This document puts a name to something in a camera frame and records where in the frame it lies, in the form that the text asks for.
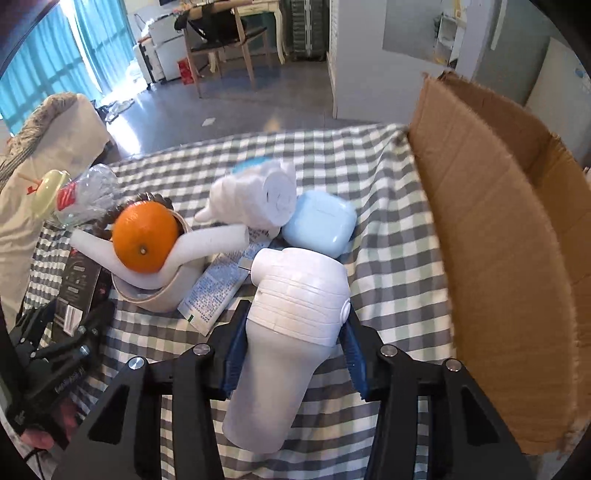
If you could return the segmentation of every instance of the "metal screw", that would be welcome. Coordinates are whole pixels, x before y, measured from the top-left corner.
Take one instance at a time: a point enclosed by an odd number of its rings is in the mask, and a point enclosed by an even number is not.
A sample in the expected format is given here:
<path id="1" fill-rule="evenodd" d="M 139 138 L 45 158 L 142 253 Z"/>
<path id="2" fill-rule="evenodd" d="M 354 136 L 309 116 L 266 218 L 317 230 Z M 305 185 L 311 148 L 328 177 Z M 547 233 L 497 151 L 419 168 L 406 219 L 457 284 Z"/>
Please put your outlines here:
<path id="1" fill-rule="evenodd" d="M 445 362 L 445 366 L 452 372 L 459 372 L 462 369 L 462 362 L 456 360 L 455 358 L 450 358 L 447 362 Z"/>
<path id="2" fill-rule="evenodd" d="M 398 349 L 394 345 L 388 343 L 382 345 L 382 348 L 379 349 L 379 351 L 383 356 L 395 356 L 398 353 Z"/>
<path id="3" fill-rule="evenodd" d="M 211 351 L 211 347 L 206 343 L 198 343 L 193 347 L 195 355 L 207 355 Z"/>
<path id="4" fill-rule="evenodd" d="M 144 359 L 140 356 L 135 356 L 129 362 L 127 362 L 127 365 L 130 369 L 137 370 L 144 366 Z"/>

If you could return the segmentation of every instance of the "wooden chair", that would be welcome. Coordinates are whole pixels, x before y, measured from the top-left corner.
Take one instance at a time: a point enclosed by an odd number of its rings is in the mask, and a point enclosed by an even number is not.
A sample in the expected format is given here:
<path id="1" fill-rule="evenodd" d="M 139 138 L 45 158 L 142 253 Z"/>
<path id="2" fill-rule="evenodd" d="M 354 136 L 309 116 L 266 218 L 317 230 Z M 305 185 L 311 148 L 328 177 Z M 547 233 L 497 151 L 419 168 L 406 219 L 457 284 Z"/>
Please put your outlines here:
<path id="1" fill-rule="evenodd" d="M 189 33 L 187 32 L 188 28 L 192 28 L 189 24 L 187 24 L 187 27 L 184 29 L 183 34 L 184 34 L 184 39 L 185 39 L 185 46 L 187 47 L 187 59 L 189 61 L 189 68 L 191 69 L 191 75 L 193 76 L 193 80 L 195 82 L 195 85 L 197 86 L 197 91 L 199 92 L 199 98 L 202 98 L 201 96 L 201 88 L 199 86 L 199 81 L 201 75 L 199 74 L 197 67 L 193 61 L 193 57 L 195 55 L 212 55 L 215 58 L 215 61 L 217 63 L 217 67 L 219 68 L 219 73 L 220 73 L 220 77 L 222 77 L 222 62 L 220 59 L 220 55 L 219 52 L 221 50 L 223 50 L 225 47 L 240 47 L 242 49 L 242 56 L 244 57 L 244 63 L 246 63 L 246 70 L 248 71 L 248 77 L 250 78 L 251 81 L 251 86 L 253 89 L 256 89 L 256 80 L 255 80 L 255 74 L 252 68 L 252 60 L 251 60 L 251 54 L 248 48 L 248 44 L 253 41 L 256 40 L 259 37 L 262 37 L 262 41 L 263 41 L 263 46 L 265 49 L 265 56 L 267 57 L 267 65 L 269 65 L 269 68 L 271 68 L 271 56 L 269 53 L 269 38 L 267 36 L 267 28 L 266 27 L 256 27 L 253 29 L 247 29 L 246 31 L 244 30 L 244 27 L 242 25 L 242 21 L 240 18 L 240 13 L 238 13 L 238 6 L 236 6 L 236 4 L 239 5 L 248 5 L 252 3 L 252 0 L 239 0 L 238 2 L 217 2 L 215 5 L 232 5 L 234 4 L 234 6 L 232 7 L 232 12 L 234 14 L 234 17 L 236 19 L 236 28 L 238 30 L 238 38 L 234 41 L 222 44 L 221 42 L 216 42 L 216 43 L 202 43 L 200 45 L 196 45 L 196 46 L 192 46 L 191 45 L 191 40 L 189 39 Z M 200 17 L 200 12 L 191 15 L 192 18 L 195 18 L 196 15 L 199 15 Z"/>

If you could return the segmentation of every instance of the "cable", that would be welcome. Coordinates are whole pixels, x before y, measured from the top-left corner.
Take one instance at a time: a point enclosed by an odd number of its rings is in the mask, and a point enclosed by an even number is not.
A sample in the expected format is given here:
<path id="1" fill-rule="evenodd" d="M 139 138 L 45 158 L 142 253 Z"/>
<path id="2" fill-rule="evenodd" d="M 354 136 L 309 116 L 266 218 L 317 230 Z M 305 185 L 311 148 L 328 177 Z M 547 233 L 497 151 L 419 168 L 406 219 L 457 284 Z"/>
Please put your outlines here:
<path id="1" fill-rule="evenodd" d="M 33 455 L 36 455 L 36 454 L 38 454 L 40 451 L 41 451 L 41 449 L 40 449 L 40 448 L 34 448 L 33 450 L 31 450 L 31 451 L 30 451 L 28 454 L 26 454 L 26 455 L 23 457 L 23 460 L 24 460 L 24 462 L 25 462 L 25 463 L 27 463 L 27 462 L 28 462 L 28 461 L 31 459 L 31 457 L 32 457 Z"/>
<path id="2" fill-rule="evenodd" d="M 144 24 L 144 27 L 146 26 L 146 22 L 144 21 L 144 19 L 143 19 L 142 17 L 140 17 L 140 16 L 139 16 L 139 14 L 134 14 L 135 24 L 138 26 L 138 28 L 139 28 L 140 30 L 142 30 L 142 28 L 143 28 L 143 27 L 140 27 L 140 26 L 138 25 L 138 18 L 139 18 L 139 20 L 140 20 L 140 21 L 141 21 L 141 22 Z"/>
<path id="3" fill-rule="evenodd" d="M 39 474 L 41 475 L 41 480 L 45 480 L 45 475 L 43 475 L 43 468 L 41 468 L 41 461 L 39 460 L 39 452 L 35 454 L 35 458 L 37 460 L 37 467 L 39 468 Z"/>
<path id="4" fill-rule="evenodd" d="M 33 450 L 31 450 L 28 454 L 26 454 L 23 457 L 23 460 L 25 463 L 27 463 L 31 457 L 35 456 L 35 460 L 37 460 L 37 468 L 39 469 L 39 474 L 41 475 L 41 480 L 46 480 L 45 479 L 45 475 L 43 475 L 43 469 L 41 468 L 41 461 L 39 460 L 39 454 L 41 452 L 46 452 L 47 450 L 44 450 L 42 448 L 34 448 Z"/>

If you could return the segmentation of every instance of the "white towel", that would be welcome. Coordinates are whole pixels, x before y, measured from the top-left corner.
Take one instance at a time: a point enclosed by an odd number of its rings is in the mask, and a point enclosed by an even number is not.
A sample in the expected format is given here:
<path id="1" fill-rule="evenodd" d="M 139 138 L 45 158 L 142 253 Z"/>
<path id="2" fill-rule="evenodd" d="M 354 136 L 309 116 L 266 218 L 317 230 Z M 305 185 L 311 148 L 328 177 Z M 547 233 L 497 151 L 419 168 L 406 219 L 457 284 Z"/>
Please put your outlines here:
<path id="1" fill-rule="evenodd" d="M 291 162 L 268 160 L 217 179 L 204 209 L 195 214 L 201 223 L 244 223 L 272 230 L 284 226 L 296 210 L 296 168 Z"/>

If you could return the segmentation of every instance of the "rolled towel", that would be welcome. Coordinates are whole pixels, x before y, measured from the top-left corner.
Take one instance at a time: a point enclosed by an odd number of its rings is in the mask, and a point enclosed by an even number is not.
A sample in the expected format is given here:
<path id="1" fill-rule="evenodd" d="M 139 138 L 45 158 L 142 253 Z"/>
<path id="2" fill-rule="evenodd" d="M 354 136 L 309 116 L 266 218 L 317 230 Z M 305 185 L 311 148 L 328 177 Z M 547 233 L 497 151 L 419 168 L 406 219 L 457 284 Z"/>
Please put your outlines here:
<path id="1" fill-rule="evenodd" d="M 109 270 L 113 275 L 134 287 L 158 290 L 166 286 L 178 268 L 192 260 L 218 253 L 245 250 L 249 244 L 246 225 L 202 228 L 181 235 L 168 254 L 162 268 L 151 274 L 134 272 L 127 268 L 115 254 L 113 244 L 84 230 L 74 230 L 70 245 L 82 254 Z"/>
<path id="2" fill-rule="evenodd" d="M 204 209 L 195 215 L 200 223 L 244 223 L 272 230 L 285 225 L 296 210 L 296 168 L 291 162 L 268 160 L 217 179 Z"/>

